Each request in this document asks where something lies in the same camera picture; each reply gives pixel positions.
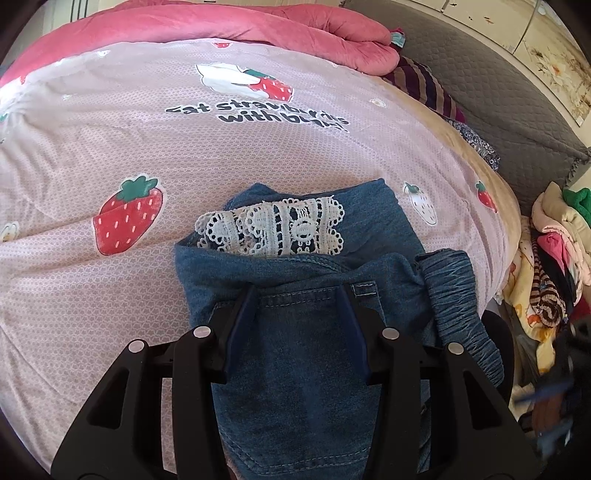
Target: red strawberry print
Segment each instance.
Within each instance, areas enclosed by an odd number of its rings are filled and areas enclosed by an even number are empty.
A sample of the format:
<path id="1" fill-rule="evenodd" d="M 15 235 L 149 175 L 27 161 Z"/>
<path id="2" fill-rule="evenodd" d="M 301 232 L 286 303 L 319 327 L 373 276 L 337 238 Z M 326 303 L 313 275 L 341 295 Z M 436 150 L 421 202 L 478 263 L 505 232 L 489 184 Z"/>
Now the red strawberry print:
<path id="1" fill-rule="evenodd" d="M 102 255 L 125 252 L 152 226 L 163 205 L 158 179 L 140 175 L 125 180 L 92 220 L 96 246 Z"/>
<path id="2" fill-rule="evenodd" d="M 478 200 L 480 200 L 480 203 L 497 213 L 498 210 L 496 209 L 495 202 L 492 201 L 490 194 L 486 191 L 486 187 L 481 181 L 476 184 L 476 189 L 478 190 Z"/>
<path id="3" fill-rule="evenodd" d="M 291 100 L 293 88 L 281 82 L 280 80 L 252 69 L 248 69 L 244 73 L 259 77 L 261 79 L 259 83 L 247 86 L 253 92 L 263 90 L 269 96 L 269 100 L 280 100 L 282 102 L 289 102 Z"/>

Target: pink blanket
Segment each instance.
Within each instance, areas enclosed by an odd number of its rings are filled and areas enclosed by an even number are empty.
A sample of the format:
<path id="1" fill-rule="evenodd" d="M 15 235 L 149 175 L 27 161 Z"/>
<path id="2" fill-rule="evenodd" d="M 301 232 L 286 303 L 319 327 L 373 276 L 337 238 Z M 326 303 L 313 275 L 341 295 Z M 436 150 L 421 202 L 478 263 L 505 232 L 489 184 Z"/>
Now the pink blanket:
<path id="1" fill-rule="evenodd" d="M 0 79 L 0 87 L 55 61 L 119 42 L 164 43 L 192 38 L 265 42 L 369 75 L 398 64 L 383 25 L 324 5 L 229 7 L 167 0 L 129 0 L 41 37 Z"/>

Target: gray quilted headboard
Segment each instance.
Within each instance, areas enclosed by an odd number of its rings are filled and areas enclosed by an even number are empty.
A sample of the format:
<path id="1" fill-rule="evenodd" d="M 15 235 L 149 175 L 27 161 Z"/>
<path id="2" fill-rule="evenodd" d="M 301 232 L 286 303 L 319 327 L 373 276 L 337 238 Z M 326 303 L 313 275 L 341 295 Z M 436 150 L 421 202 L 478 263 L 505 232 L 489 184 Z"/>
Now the gray quilted headboard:
<path id="1" fill-rule="evenodd" d="M 500 55 L 470 35 L 391 0 L 347 0 L 345 7 L 402 27 L 403 53 L 431 68 L 468 124 L 501 156 L 499 174 L 529 215 L 549 182 L 580 177 L 591 158 L 552 103 Z"/>

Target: blue denim fabric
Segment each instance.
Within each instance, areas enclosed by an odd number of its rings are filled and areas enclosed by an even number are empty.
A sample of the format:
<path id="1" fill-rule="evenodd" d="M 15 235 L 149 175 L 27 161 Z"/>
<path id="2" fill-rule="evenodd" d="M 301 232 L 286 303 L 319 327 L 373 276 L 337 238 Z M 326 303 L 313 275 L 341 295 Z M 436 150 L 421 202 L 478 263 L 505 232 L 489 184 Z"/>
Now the blue denim fabric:
<path id="1" fill-rule="evenodd" d="M 475 279 L 464 252 L 425 254 L 383 180 L 304 197 L 256 184 L 227 209 L 263 200 L 334 195 L 345 208 L 339 255 L 255 258 L 176 246 L 177 274 L 191 326 L 233 301 L 247 283 L 260 304 L 228 385 L 214 385 L 220 434 L 246 480 L 359 479 L 374 430 L 379 387 L 366 387 L 350 363 L 336 316 L 335 289 L 353 286 L 362 305 L 424 345 L 462 343 L 496 384 L 501 357 L 478 317 Z M 428 383 L 421 400 L 419 470 L 428 468 Z"/>

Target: lace trim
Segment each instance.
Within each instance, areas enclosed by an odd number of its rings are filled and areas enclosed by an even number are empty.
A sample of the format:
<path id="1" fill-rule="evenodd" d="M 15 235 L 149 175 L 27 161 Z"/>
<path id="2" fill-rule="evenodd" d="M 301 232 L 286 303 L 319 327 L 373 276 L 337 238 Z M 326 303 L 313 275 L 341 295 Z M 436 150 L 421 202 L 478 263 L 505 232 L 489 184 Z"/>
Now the lace trim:
<path id="1" fill-rule="evenodd" d="M 255 257 L 338 255 L 343 238 L 334 227 L 344 215 L 343 206 L 333 197 L 285 199 L 208 212 L 195 222 L 197 246 Z"/>

